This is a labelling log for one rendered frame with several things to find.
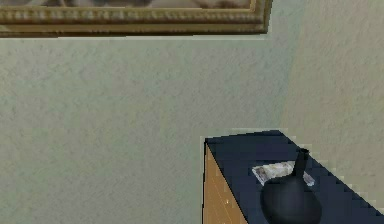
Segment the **gold framed wall picture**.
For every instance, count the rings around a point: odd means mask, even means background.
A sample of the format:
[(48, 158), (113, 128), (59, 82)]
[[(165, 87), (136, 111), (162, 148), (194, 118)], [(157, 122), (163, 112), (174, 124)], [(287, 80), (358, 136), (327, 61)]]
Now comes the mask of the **gold framed wall picture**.
[(0, 37), (265, 34), (273, 0), (0, 0)]

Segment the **black long-necked vase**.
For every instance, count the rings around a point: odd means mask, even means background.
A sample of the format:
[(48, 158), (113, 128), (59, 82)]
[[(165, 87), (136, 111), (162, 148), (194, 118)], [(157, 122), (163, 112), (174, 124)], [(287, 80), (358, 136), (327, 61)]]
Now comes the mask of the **black long-necked vase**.
[(292, 173), (268, 180), (262, 187), (260, 204), (269, 224), (319, 224), (322, 206), (304, 181), (309, 151), (300, 148)]

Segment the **wooden dresser with dark top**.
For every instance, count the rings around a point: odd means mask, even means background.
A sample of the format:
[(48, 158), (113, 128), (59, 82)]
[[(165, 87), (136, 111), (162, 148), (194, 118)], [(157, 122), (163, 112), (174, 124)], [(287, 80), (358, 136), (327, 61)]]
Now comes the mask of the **wooden dresser with dark top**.
[[(256, 166), (293, 161), (299, 147), (277, 130), (207, 138), (202, 224), (268, 224)], [(384, 224), (384, 215), (314, 158), (306, 172), (322, 205), (320, 224)]]

